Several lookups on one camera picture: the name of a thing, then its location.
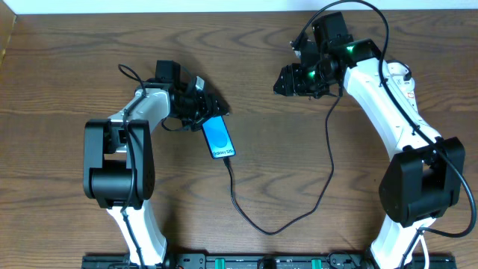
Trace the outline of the blue Galaxy smartphone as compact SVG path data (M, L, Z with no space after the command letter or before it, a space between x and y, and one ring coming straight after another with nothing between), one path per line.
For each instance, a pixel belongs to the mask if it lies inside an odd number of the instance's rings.
M212 117L202 125L202 132L213 159L235 155L235 148L222 117Z

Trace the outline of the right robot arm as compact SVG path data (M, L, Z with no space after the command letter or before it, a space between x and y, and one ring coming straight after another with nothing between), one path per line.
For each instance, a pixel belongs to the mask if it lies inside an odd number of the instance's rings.
M359 103L390 159L379 185L385 219L365 265L404 268L423 234L468 190L465 149L418 113L409 68L386 61L385 50L372 40L355 40L341 13L317 14L308 27L312 35L301 33L291 44L299 62L282 68L273 90L318 99L338 85Z

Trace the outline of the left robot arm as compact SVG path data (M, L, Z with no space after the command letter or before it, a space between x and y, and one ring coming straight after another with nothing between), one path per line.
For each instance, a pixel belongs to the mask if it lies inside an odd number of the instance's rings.
M112 216L129 249L128 261L113 262L112 268L172 268L149 201L155 187L152 133L168 118L181 122L181 132L197 132L208 120L229 114L230 106L205 79L182 81L186 69L175 61L157 61L147 80L125 64L118 69L138 86L118 112L85 124L84 193Z

